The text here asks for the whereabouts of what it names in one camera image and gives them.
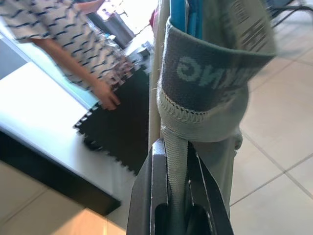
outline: window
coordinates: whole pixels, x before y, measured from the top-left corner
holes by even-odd
[[[119,14],[127,27],[138,35],[147,26],[157,0],[107,0],[98,10],[98,15],[107,20],[110,14]]]

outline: interlocking foam tile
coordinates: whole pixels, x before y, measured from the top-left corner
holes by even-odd
[[[139,69],[115,92],[116,110],[92,107],[75,128],[137,175],[148,154],[149,77]]]

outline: white shirt with blue print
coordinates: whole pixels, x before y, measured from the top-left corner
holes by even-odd
[[[116,69],[122,50],[94,27],[79,6],[71,0],[0,0],[0,15],[21,42],[54,39],[98,79],[121,85],[110,71]],[[74,84],[89,90],[88,84],[61,68]]]

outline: beige floor tile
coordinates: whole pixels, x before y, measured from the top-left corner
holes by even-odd
[[[253,79],[250,80],[249,82],[250,92],[264,84],[269,79],[271,79],[274,75],[279,73],[290,63],[292,63],[291,60],[284,59],[281,57],[275,57]]]
[[[313,157],[292,169],[289,173],[313,195]]]
[[[313,49],[302,55],[298,60],[313,65]]]
[[[49,190],[0,227],[0,235],[51,235],[82,209]]]
[[[294,62],[250,95],[242,129],[285,169],[313,153],[313,67]]]
[[[282,19],[285,12],[275,20]],[[312,31],[312,17],[303,12],[296,12],[274,28],[277,43],[284,45]]]
[[[107,234],[104,235],[126,235],[126,231],[109,222]]]
[[[107,223],[105,218],[85,209],[52,235],[108,235]]]
[[[0,161],[0,225],[44,190],[41,183]]]
[[[295,38],[286,37],[276,41],[278,56],[296,60],[313,48],[313,28],[305,33],[297,33]]]
[[[230,204],[248,195],[280,173],[281,171],[266,156],[244,138],[243,145],[234,161]]]
[[[236,235],[313,234],[313,200],[283,175],[231,207]]]

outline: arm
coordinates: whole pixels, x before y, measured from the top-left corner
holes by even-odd
[[[78,6],[83,11],[84,14],[89,14],[96,12],[99,7],[105,2],[105,0],[96,0],[90,2],[78,3]]]
[[[47,52],[60,66],[88,83],[94,94],[102,102],[104,109],[113,110],[120,102],[108,84],[93,76],[88,69],[81,66],[67,51],[63,50],[52,39],[32,39],[32,42]]]

